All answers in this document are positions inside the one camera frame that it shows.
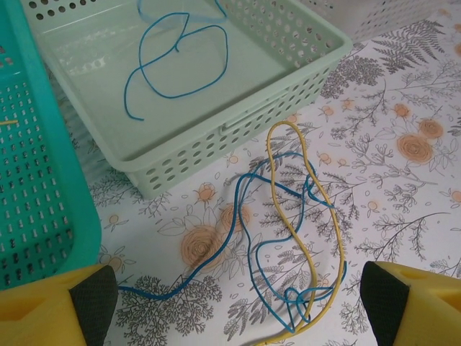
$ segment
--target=light green basket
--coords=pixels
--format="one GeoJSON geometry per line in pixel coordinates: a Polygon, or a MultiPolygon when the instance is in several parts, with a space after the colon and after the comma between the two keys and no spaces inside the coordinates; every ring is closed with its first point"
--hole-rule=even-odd
{"type": "Polygon", "coordinates": [[[0,0],[0,290],[95,263],[101,226],[17,0],[0,0]]]}
{"type": "MultiPolygon", "coordinates": [[[[351,40],[293,0],[220,0],[229,20],[229,67],[212,87],[181,99],[154,94],[142,76],[123,89],[138,66],[148,24],[136,0],[21,0],[42,54],[107,161],[125,172],[145,198],[154,198],[279,120],[313,102],[351,40]]],[[[185,1],[206,17],[222,14],[214,0],[185,1]]],[[[144,1],[161,17],[184,0],[144,1]]],[[[195,23],[189,30],[201,25],[195,23]]],[[[143,47],[145,60],[170,48],[181,28],[158,28],[143,47]]],[[[220,30],[181,42],[181,53],[146,69],[166,94],[181,94],[223,70],[220,30]]]]}

